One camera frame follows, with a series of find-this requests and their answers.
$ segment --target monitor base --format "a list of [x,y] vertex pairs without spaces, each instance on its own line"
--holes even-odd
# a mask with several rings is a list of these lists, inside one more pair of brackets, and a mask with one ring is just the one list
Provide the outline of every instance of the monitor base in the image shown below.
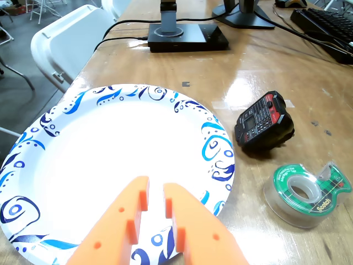
[[[259,7],[255,7],[256,12],[265,18],[269,17],[265,12]],[[217,16],[223,14],[226,11],[224,5],[216,7],[212,11],[212,16]],[[225,15],[223,17],[217,18],[218,21],[227,24],[233,28],[238,29],[274,29],[275,26],[262,20],[255,13],[242,13],[237,5],[230,13],[230,15]]]
[[218,51],[228,48],[228,40],[216,24],[177,24],[183,33],[163,36],[160,24],[151,24],[148,47],[151,52]]

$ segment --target tape roll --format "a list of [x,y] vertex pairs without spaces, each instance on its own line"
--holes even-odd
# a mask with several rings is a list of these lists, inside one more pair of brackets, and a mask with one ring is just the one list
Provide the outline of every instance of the tape roll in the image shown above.
[[[307,198],[293,188],[301,189]],[[326,219],[352,192],[349,180],[337,166],[328,163],[318,177],[302,164],[279,167],[264,186],[268,205],[293,226],[310,228]]]

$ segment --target multimeter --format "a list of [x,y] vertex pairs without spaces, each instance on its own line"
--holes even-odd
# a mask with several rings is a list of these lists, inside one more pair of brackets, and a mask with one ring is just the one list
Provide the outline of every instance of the multimeter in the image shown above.
[[234,130],[242,148],[272,149],[293,136],[294,123],[283,97],[269,91],[239,116]]

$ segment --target keyboard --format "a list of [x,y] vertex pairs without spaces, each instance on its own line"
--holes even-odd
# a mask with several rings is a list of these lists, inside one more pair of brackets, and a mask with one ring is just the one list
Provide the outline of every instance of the keyboard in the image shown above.
[[[298,25],[304,32],[318,31],[331,36],[335,36],[353,45],[353,22],[346,19],[338,13],[330,11],[309,9],[295,9],[291,15],[291,20]],[[346,45],[340,40],[334,40],[330,37],[308,34],[309,36],[321,40],[329,41],[338,47],[353,53],[353,46]],[[323,49],[331,55],[337,62],[344,64],[353,64],[353,56],[350,56],[338,49],[323,47]]]

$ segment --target wooden table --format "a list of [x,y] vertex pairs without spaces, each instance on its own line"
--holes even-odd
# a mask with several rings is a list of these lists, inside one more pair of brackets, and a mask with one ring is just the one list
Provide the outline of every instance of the wooden table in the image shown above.
[[[159,3],[132,0],[121,20],[159,19]],[[261,1],[260,6],[282,24],[272,12],[273,3]],[[216,0],[178,0],[178,17],[206,18],[217,4]],[[292,9],[279,13],[290,22]],[[353,183],[352,67],[337,64],[321,48],[281,29],[219,26],[229,40],[228,51],[152,54],[144,41],[106,42],[63,100],[109,84],[154,84],[186,94],[212,110],[235,143],[239,114],[267,91],[277,90],[295,106],[288,108],[295,136],[262,157],[249,157],[235,145],[236,177],[219,219],[235,235],[250,264],[353,264],[353,197],[319,226],[302,230],[278,218],[263,195],[264,182],[287,163],[303,163],[317,173],[334,161]],[[146,36],[147,32],[147,24],[119,25],[108,37]],[[1,242],[1,264],[29,264],[4,236]],[[182,255],[169,264],[184,264]]]

